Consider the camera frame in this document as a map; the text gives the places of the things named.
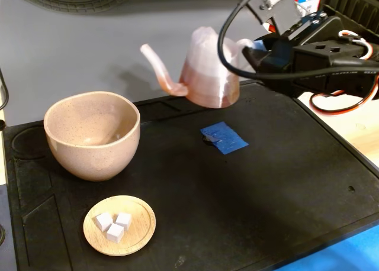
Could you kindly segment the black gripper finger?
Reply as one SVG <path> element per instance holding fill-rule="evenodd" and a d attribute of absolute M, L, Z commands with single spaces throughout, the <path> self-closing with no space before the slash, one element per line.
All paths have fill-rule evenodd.
<path fill-rule="evenodd" d="M 271 51 L 278 47 L 295 47 L 296 43 L 287 37 L 265 35 L 253 41 L 253 48 L 260 51 Z"/>
<path fill-rule="evenodd" d="M 244 47 L 242 54 L 256 73 L 283 74 L 291 72 L 292 49 L 292 44 L 273 44 L 270 51 Z M 249 79 L 257 80 L 273 91 L 293 90 L 290 80 Z"/>

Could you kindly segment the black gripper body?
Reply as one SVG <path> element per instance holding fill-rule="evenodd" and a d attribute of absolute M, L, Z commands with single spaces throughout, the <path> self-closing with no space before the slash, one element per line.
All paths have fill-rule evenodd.
<path fill-rule="evenodd" d="M 378 44 L 370 42 L 372 54 L 366 46 L 355 43 L 361 36 L 339 36 L 343 25 L 339 17 L 332 16 L 321 20 L 318 25 L 311 25 L 311 30 L 301 38 L 300 44 L 293 48 L 292 67 L 294 73 L 312 70 L 333 69 L 336 67 L 378 68 Z M 333 93 L 338 90 L 348 95 L 364 97 L 374 83 L 378 72 L 363 73 L 344 70 L 342 74 L 322 74 L 316 77 L 295 80 L 294 84 L 315 93 Z"/>

